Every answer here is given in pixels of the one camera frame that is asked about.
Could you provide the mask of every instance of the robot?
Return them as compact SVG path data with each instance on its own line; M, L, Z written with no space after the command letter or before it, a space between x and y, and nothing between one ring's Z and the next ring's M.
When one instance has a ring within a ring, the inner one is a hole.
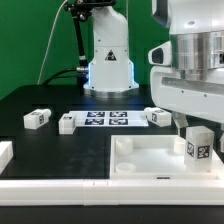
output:
M86 73L84 93L102 98L136 94L134 66L129 59L128 23L112 6L116 0L76 0L66 4L76 28L80 54L78 72ZM93 18L94 58L87 62L79 22Z
M154 103L173 111L179 129L188 126L185 115L223 129L224 1L153 0L152 8L153 17L170 29L170 41L149 52Z

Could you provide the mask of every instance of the white block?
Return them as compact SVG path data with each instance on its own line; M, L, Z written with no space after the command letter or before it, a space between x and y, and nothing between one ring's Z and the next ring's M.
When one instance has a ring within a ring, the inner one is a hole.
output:
M59 134L72 135L75 130L75 114L63 114L59 121Z
M49 109L37 109L25 116L23 116L24 127L27 129L38 129L44 124L48 123L51 111Z
M0 142L0 174L13 157L12 142Z
M214 132L199 126L189 127L186 132L186 149L184 163L193 171L210 171Z
M133 153L133 140L128 137L116 139L116 153L121 156L127 156Z
M165 110L162 110L158 107L147 107L145 108L144 112L149 122L152 122L160 127L171 125L171 113Z
M174 139L174 153L177 155L184 155L186 141L184 138L176 137Z

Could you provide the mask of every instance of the green backdrop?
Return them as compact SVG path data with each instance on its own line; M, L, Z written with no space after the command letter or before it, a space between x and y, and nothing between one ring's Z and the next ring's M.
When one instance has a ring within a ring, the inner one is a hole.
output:
M0 1L0 99L19 86L37 84L53 21L63 0ZM126 15L126 0L114 7ZM86 54L93 57L91 19L82 24ZM135 80L149 83L148 51L168 40L168 30L151 18L151 0L129 0L130 58ZM55 72L78 65L72 19L62 11L57 23L42 81ZM74 84L75 79L52 84Z

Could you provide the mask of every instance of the black table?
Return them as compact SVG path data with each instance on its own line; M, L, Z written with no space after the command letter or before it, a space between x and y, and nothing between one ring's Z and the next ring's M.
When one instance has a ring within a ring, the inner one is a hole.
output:
M84 96L75 86L24 86L0 102L0 141L13 141L14 158L0 180L108 179L111 135L177 134L175 125L159 128L76 128L60 136L58 121L69 111L144 110L154 106L148 86L138 96L100 99ZM26 130L23 116L49 108L52 116L38 130ZM192 125L205 125L220 137L214 122L190 118ZM47 206L1 207L0 223L223 223L222 206Z

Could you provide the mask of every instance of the white box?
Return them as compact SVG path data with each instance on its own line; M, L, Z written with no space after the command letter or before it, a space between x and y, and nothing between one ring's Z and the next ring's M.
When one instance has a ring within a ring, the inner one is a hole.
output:
M186 132L185 165L194 171L210 171L214 132L198 126L188 127Z
M75 121L76 115L75 114L63 114L59 121L59 134L60 135L72 135L75 127L76 127L76 121Z
M25 116L23 116L24 127L27 129L38 129L49 122L51 111L49 109L37 109Z
M0 174L13 157L12 142L0 142Z
M147 107L145 108L144 111L149 122L152 122L160 127L171 125L172 120L171 113L162 110L158 107L155 108Z

